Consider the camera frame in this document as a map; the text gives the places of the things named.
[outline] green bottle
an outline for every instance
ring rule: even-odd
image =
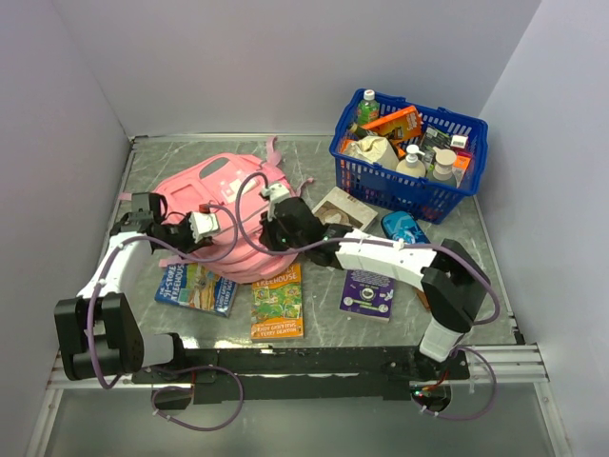
[[[363,100],[358,105],[358,124],[360,126],[368,122],[376,121],[379,118],[379,102],[374,99],[374,90],[366,90],[363,93]]]

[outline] book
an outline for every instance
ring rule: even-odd
[[[340,309],[354,316],[389,322],[393,286],[392,278],[359,269],[349,270]]]
[[[237,283],[199,264],[168,265],[154,300],[228,317]]]
[[[252,341],[302,338],[303,287],[300,264],[292,264],[272,279],[252,284]]]

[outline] white bottle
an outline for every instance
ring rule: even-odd
[[[417,145],[409,145],[406,148],[406,158],[400,161],[396,171],[413,178],[423,178],[425,176],[425,164],[419,160],[419,155],[425,155],[419,150]]]
[[[436,151],[436,166],[429,172],[427,179],[433,183],[442,183],[455,188],[457,178],[453,174],[453,164],[457,160],[457,154],[451,149],[434,148],[434,151]]]

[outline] blue plastic basket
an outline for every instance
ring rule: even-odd
[[[469,137],[468,150],[472,159],[458,189],[431,183],[426,178],[412,178],[384,169],[378,164],[370,165],[341,154],[345,140],[357,139],[347,127],[357,117],[356,110],[363,99],[363,91],[364,89],[357,90],[351,103],[344,109],[330,145],[330,153],[336,160],[336,185],[371,205],[408,211],[417,219],[439,224],[463,197],[478,192],[486,167],[487,124],[481,119],[457,114],[448,109],[422,107],[406,102],[403,97],[391,97],[377,92],[376,100],[381,105],[380,116],[414,105],[422,114],[423,131],[431,124],[446,133]],[[401,147],[405,149],[408,144],[416,141],[418,138],[413,138],[401,144]]]

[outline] white plastic bracket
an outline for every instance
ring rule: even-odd
[[[77,296],[83,297],[84,299],[91,298],[93,290],[99,285],[101,286],[99,293],[100,297],[105,297],[111,292],[123,292],[131,302],[130,294],[135,286],[135,281],[146,263],[146,260],[148,260],[152,253],[152,246],[148,241],[141,240],[125,243],[129,238],[140,235],[141,233],[127,231],[110,237],[108,249],[106,250],[104,258],[97,267],[93,277],[88,284],[78,292]],[[114,258],[114,262],[112,262],[106,278],[100,279],[102,268],[108,261],[110,254],[120,246],[123,246],[123,248],[121,248],[121,251]]]
[[[393,249],[402,250],[404,247],[404,244],[405,244],[405,242],[404,242],[403,238],[400,238],[399,240],[393,242]]]
[[[279,182],[272,183],[267,188],[262,189],[260,194],[263,198],[268,200],[266,218],[269,221],[272,221],[275,218],[275,206],[292,196],[287,187]]]
[[[193,212],[190,214],[188,221],[190,222],[192,238],[195,243],[199,243],[204,238],[220,232],[220,223],[216,214]]]
[[[407,245],[397,249],[394,242],[386,238],[368,235],[354,229],[344,236],[358,243],[342,242],[336,257],[343,269],[363,269],[407,283],[422,290],[422,269],[429,267],[436,257],[432,249],[410,250]],[[371,245],[367,240],[379,240],[386,246]]]

